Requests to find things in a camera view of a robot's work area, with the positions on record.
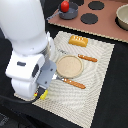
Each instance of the wooden handle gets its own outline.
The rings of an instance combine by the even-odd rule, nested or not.
[[[83,55],[80,55],[80,54],[78,54],[78,57],[81,58],[81,59],[92,61],[92,62],[97,62],[97,59],[92,58],[92,57],[87,57],[87,56],[83,56]]]
[[[85,88],[86,88],[83,84],[74,82],[74,81],[69,80],[69,79],[64,79],[64,82],[65,82],[65,83],[68,83],[68,84],[71,84],[71,85],[74,85],[74,86],[76,86],[76,87],[78,87],[78,88],[81,88],[81,89],[85,89]]]

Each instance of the dark countertop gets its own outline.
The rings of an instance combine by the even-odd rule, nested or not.
[[[46,0],[44,7],[45,19],[51,16],[63,0]],[[101,94],[91,128],[127,128],[128,127],[128,44],[86,33],[50,25],[46,21],[46,31],[55,37],[59,31],[64,31],[95,40],[115,44],[108,66]],[[11,56],[11,43],[0,34],[0,95],[17,99],[10,78],[5,70]],[[6,108],[21,112],[38,119],[53,128],[80,128],[79,126],[43,110],[32,104],[17,104],[0,99],[0,104]]]

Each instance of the knife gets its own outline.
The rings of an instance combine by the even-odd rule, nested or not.
[[[81,88],[81,89],[85,89],[86,88],[85,85],[83,85],[83,84],[80,84],[78,82],[75,82],[75,81],[72,81],[72,80],[69,80],[69,79],[66,79],[66,78],[60,78],[56,74],[53,75],[53,78],[52,79],[53,80],[57,80],[57,79],[58,80],[61,80],[61,81],[65,82],[65,83],[67,83],[67,84],[76,86],[76,87]]]
[[[65,54],[69,54],[69,52],[66,52],[66,51],[63,51],[61,49],[58,49],[60,52],[62,53],[65,53]],[[84,55],[80,55],[80,54],[74,54],[76,56],[78,56],[79,58],[81,59],[84,59],[84,60],[88,60],[88,61],[92,61],[92,62],[97,62],[97,59],[96,58],[92,58],[92,57],[88,57],[88,56],[84,56]]]

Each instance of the black burner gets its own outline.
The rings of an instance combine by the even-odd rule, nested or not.
[[[81,16],[81,21],[85,24],[95,24],[98,21],[98,17],[92,13],[86,13]]]
[[[69,2],[76,3],[78,6],[81,6],[84,4],[84,0],[69,0]]]
[[[119,22],[118,22],[118,17],[116,17],[115,22],[116,22],[116,24],[117,24],[120,28],[122,28],[122,27],[120,26]]]
[[[100,1],[92,1],[88,4],[88,7],[92,10],[102,10],[104,8],[104,3]]]

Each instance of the round plate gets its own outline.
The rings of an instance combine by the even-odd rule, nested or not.
[[[76,3],[78,6],[81,6],[84,4],[84,0],[69,0],[69,2]]]
[[[104,3],[100,1],[92,1],[88,4],[88,7],[92,10],[102,10],[104,8]]]
[[[83,62],[80,58],[73,55],[61,57],[57,63],[57,72],[64,78],[74,78],[83,71]]]

